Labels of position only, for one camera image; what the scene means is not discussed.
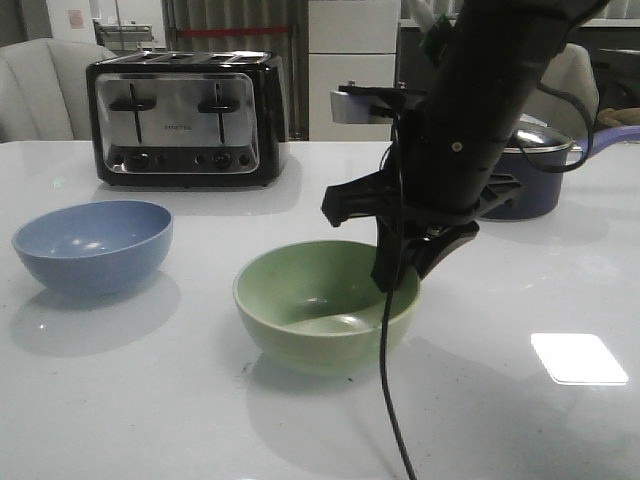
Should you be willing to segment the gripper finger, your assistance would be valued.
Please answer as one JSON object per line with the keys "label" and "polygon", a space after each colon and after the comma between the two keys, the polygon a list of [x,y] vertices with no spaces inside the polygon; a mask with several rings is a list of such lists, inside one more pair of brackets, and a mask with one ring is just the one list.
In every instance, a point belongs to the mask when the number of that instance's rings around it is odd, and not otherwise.
{"label": "gripper finger", "polygon": [[412,267],[419,278],[424,280],[448,255],[472,241],[478,232],[478,223],[472,221],[423,240],[412,254]]}
{"label": "gripper finger", "polygon": [[376,227],[377,244],[371,278],[381,292],[388,293],[397,290],[407,274],[413,277],[418,277],[418,274],[411,263],[405,224],[391,217],[377,216]]}

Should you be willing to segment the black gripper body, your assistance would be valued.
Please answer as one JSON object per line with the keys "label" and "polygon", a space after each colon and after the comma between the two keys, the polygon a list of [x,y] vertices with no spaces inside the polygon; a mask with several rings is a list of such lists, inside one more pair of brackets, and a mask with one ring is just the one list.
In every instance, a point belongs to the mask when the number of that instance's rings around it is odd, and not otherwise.
{"label": "black gripper body", "polygon": [[357,217],[391,217],[419,233],[474,221],[482,195],[524,108],[521,98],[427,95],[390,124],[387,164],[326,190],[322,211],[338,227]]}

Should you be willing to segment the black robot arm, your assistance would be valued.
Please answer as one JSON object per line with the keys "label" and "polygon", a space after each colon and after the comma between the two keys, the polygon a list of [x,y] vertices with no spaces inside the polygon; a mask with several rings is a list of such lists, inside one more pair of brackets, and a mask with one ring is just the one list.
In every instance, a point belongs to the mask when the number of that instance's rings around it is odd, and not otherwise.
{"label": "black robot arm", "polygon": [[494,168],[529,95],[568,34],[600,1],[467,1],[454,23],[433,21],[427,50],[436,62],[428,91],[342,85],[331,95],[337,120],[392,123],[382,167],[326,190],[334,226],[374,217],[372,278],[394,290],[408,269],[428,274],[473,239],[478,219],[521,192]]}

